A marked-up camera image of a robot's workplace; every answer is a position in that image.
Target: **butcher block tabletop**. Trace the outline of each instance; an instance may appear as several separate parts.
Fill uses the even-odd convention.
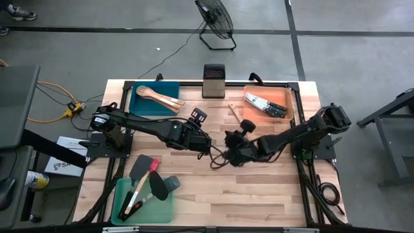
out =
[[[108,80],[102,105],[112,102],[117,102],[119,105],[124,82],[125,80]],[[318,90],[315,82],[298,83],[307,120],[321,107]],[[128,109],[130,96],[129,92],[125,111]],[[226,87],[224,99],[203,99],[201,86],[180,87],[179,98],[186,101],[181,107],[179,117],[188,118],[195,107],[204,111],[208,116],[202,124],[202,129],[211,136],[212,144],[224,151],[224,131],[240,129],[239,122],[229,104],[233,104],[240,115],[243,115],[243,87]],[[295,98],[292,99],[296,122],[299,122]],[[290,128],[289,124],[254,123],[257,126],[254,131],[255,136],[278,134]],[[167,148],[165,143],[159,141],[158,138],[136,132],[131,156],[126,162],[124,177],[128,177],[136,158],[141,154],[161,161],[157,169],[161,176],[176,175],[181,182],[181,187],[175,191],[174,195],[173,221],[164,225],[306,226],[298,168],[292,159],[290,146],[283,150],[275,163],[248,162],[242,167],[233,167],[228,164],[218,170],[212,170],[209,156],[205,155],[201,160],[197,160],[197,152]],[[102,193],[108,161],[109,159],[99,158],[86,167],[74,221],[81,219]],[[333,183],[340,191],[338,176],[333,167],[326,161],[315,161],[314,165],[321,181]],[[114,173],[117,167],[118,159],[114,166]],[[325,195],[329,197],[331,194],[327,191]],[[312,216],[317,221],[315,202],[311,194],[309,194],[309,200]],[[112,202],[113,193],[107,200],[104,219],[108,219],[111,215]],[[342,200],[340,206],[345,210]],[[347,222],[346,216],[341,215],[336,207],[331,207],[331,209],[338,218]]]

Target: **concrete floor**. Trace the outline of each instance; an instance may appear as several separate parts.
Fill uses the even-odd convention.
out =
[[[289,29],[283,0],[223,3],[236,29]],[[414,31],[414,1],[291,3],[297,30]],[[2,13],[0,25],[193,29],[202,21],[192,0],[18,0],[16,4],[36,11],[39,18],[14,23]],[[180,47],[188,36],[11,32],[0,38],[0,58],[11,65],[38,63],[42,66],[40,80],[58,83],[85,100],[103,93],[107,79],[137,78]],[[213,35],[206,37],[214,45],[227,43]],[[265,80],[298,80],[290,36],[236,34],[234,38],[238,47],[233,52],[210,52],[194,36],[187,47],[145,78],[161,72],[167,79],[201,79],[205,63],[224,63],[227,77],[233,80],[247,79],[251,72]],[[342,105],[354,123],[335,146],[349,222],[358,227],[413,231],[414,186],[377,188],[378,182],[393,176],[390,161],[376,127],[359,129],[356,121],[414,86],[414,38],[300,36],[298,43],[306,80],[317,82],[322,104]],[[86,112],[91,113],[98,105],[88,104]],[[36,92],[30,116],[56,118],[63,109]],[[83,128],[88,125],[80,119],[76,123]],[[51,140],[60,135],[85,138],[85,133],[75,130],[68,120],[48,125],[29,122],[27,128]],[[62,224],[77,190],[55,190],[38,197],[34,210],[43,216],[39,225]],[[65,206],[56,209],[62,195]]]

